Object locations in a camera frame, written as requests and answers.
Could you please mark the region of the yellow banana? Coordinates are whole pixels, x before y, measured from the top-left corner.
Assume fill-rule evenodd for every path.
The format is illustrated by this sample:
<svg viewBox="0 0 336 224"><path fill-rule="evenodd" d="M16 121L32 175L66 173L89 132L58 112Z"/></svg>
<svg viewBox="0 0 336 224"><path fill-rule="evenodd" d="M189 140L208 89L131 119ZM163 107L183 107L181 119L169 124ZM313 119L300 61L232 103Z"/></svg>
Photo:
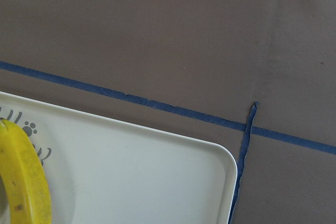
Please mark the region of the yellow banana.
<svg viewBox="0 0 336 224"><path fill-rule="evenodd" d="M1 119L1 179L10 223L52 223L49 186L42 164L24 130Z"/></svg>

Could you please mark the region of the cream bear serving tray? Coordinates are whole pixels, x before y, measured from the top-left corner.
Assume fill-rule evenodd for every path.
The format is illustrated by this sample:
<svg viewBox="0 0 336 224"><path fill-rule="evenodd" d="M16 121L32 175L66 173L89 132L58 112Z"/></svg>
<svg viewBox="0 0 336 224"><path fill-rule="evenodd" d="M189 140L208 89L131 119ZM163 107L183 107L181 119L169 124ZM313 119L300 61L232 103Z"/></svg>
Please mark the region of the cream bear serving tray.
<svg viewBox="0 0 336 224"><path fill-rule="evenodd" d="M1 93L43 163L53 223L228 223L237 177L218 144Z"/></svg>

